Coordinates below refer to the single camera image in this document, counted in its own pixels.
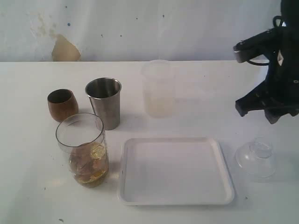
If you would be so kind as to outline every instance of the metal cup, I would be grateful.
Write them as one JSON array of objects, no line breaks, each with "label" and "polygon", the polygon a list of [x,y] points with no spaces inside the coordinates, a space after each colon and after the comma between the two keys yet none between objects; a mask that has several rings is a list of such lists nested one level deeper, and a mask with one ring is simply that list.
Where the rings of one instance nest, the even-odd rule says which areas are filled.
[{"label": "metal cup", "polygon": [[114,78],[97,78],[85,87],[95,115],[99,116],[105,130],[115,129],[121,121],[121,83]]}]

